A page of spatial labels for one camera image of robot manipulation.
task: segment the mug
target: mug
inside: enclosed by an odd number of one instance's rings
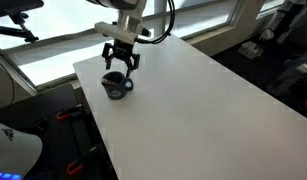
[[[103,76],[101,80],[107,96],[112,100],[119,100],[126,96],[128,91],[132,91],[134,84],[132,79],[125,78],[121,72],[110,72]]]

